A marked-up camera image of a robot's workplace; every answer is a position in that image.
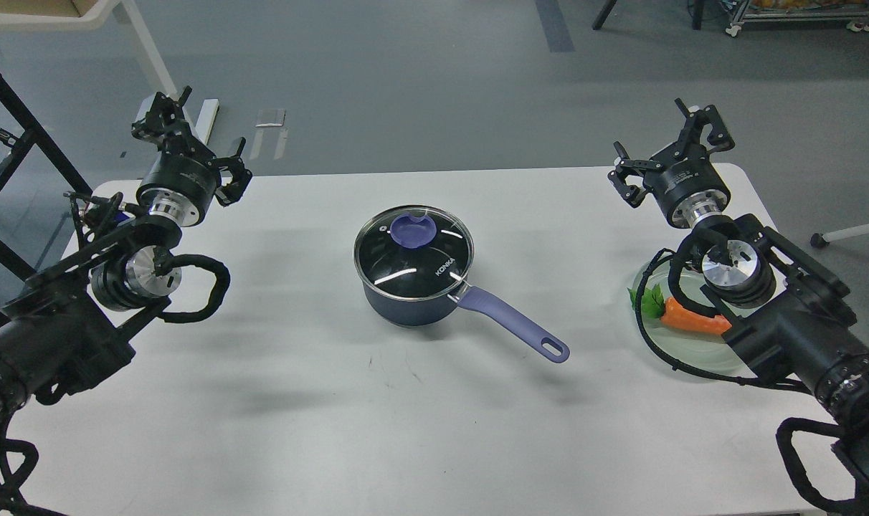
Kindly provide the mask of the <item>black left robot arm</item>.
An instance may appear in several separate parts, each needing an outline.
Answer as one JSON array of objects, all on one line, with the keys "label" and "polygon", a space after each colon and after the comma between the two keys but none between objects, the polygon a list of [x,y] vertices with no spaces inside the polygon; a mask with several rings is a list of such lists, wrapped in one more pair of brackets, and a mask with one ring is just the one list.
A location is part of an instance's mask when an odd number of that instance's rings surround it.
[{"label": "black left robot arm", "polygon": [[100,385],[129,365],[130,340],[155,319],[209,319],[231,283],[222,262],[173,254],[182,229],[203,222],[213,201],[237,203],[252,179],[242,161],[245,138],[220,158],[196,136],[178,99],[163,92],[141,105],[137,140],[156,145],[157,160],[141,180],[136,202],[122,193],[99,197],[70,191],[78,249],[29,277],[3,307],[0,327],[0,513],[48,515],[30,505],[22,485],[39,453],[7,436],[11,418],[34,399],[51,406]]}]

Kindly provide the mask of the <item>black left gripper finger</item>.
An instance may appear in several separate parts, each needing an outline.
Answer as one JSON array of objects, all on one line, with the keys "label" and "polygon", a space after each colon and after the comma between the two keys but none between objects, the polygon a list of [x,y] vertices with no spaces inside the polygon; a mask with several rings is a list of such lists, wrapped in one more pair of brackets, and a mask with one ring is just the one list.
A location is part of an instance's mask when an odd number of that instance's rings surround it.
[{"label": "black left gripper finger", "polygon": [[222,158],[214,158],[214,170],[218,173],[230,173],[229,183],[219,183],[215,190],[216,199],[222,208],[239,202],[244,196],[253,173],[242,160],[242,151],[247,146],[246,138],[237,138],[232,143],[232,154]]},{"label": "black left gripper finger", "polygon": [[193,134],[183,108],[192,88],[186,86],[179,99],[156,92],[142,102],[138,118],[132,123],[132,137],[156,146],[159,153],[193,158],[201,150],[201,141]]}]

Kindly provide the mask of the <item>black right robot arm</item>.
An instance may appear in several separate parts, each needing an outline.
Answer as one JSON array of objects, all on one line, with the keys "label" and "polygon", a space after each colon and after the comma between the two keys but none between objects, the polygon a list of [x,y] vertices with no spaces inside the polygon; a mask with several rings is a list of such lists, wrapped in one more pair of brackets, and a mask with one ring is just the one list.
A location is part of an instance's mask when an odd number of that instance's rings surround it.
[{"label": "black right robot arm", "polygon": [[[851,331],[857,317],[850,288],[810,255],[753,214],[726,215],[731,195],[711,161],[735,141],[714,105],[675,104],[684,125],[674,143],[647,160],[615,143],[608,173],[619,196],[638,208],[654,196],[666,222],[686,229],[677,249],[661,249],[630,293],[639,333],[673,370],[697,378],[814,396],[832,417],[825,424],[788,418],[777,447],[799,496],[825,512],[869,513],[869,348]],[[735,378],[668,355],[645,329],[648,319],[686,312],[716,324],[716,335],[752,372]],[[827,436],[855,483],[851,499],[831,500],[812,486],[793,446],[796,432]]]}]

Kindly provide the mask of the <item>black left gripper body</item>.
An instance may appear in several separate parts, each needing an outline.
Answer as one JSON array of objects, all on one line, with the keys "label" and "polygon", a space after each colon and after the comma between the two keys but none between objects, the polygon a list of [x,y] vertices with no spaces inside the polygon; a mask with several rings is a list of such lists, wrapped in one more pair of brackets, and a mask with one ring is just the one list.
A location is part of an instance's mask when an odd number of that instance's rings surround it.
[{"label": "black left gripper body", "polygon": [[196,226],[203,222],[218,185],[219,174],[198,161],[160,153],[136,190],[136,200],[150,215]]}]

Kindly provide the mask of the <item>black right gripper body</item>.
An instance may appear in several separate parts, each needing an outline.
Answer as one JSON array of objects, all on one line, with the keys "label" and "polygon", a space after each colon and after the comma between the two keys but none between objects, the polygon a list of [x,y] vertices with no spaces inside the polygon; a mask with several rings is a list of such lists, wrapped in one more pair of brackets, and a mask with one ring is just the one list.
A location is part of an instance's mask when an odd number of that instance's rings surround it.
[{"label": "black right gripper body", "polygon": [[680,161],[652,178],[652,195],[667,223],[689,229],[698,217],[697,205],[712,206],[722,212],[731,194],[716,168],[707,158]]}]

